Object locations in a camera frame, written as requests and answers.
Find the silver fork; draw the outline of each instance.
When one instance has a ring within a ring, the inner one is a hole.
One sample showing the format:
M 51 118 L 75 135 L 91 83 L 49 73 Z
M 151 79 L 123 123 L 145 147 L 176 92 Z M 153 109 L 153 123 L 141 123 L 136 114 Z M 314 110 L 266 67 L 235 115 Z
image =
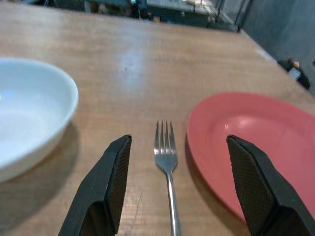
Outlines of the silver fork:
M 171 224 L 172 224 L 172 236 L 181 236 L 181 224 L 179 221 L 179 215 L 176 205 L 175 189 L 173 183 L 173 170 L 177 166 L 177 154 L 175 147 L 175 138 L 172 122 L 170 123 L 171 132 L 168 135 L 168 125 L 166 122 L 166 132 L 165 139 L 163 135 L 163 121 L 161 124 L 161 136 L 160 136 L 160 145 L 158 138 L 158 122 L 157 122 L 157 131 L 156 139 L 154 141 L 154 156 L 156 158 L 156 164 L 165 172 L 167 179 L 168 187 L 168 199 L 169 199 L 169 210 L 171 214 Z

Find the bowl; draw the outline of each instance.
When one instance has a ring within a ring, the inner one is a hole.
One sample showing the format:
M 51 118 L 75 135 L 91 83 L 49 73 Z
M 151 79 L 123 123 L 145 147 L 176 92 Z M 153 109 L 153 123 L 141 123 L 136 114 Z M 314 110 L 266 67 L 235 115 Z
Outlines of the bowl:
M 63 70 L 30 59 L 0 58 L 0 182 L 53 150 L 78 99 L 75 82 Z

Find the table surface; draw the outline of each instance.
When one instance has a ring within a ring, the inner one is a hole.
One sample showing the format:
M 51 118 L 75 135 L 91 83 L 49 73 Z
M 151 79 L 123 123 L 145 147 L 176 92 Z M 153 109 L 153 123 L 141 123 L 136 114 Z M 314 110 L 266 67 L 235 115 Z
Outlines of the table surface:
M 154 161 L 157 120 L 171 120 L 183 235 L 248 235 L 211 193 L 189 155 L 191 110 L 224 91 L 251 91 L 315 115 L 315 103 L 241 34 L 0 3 L 0 56 L 53 63 L 80 102 L 61 143 L 39 165 L 0 185 L 0 234 L 58 234 L 76 190 L 111 141 L 132 134 L 119 235 L 170 235 L 167 186 Z

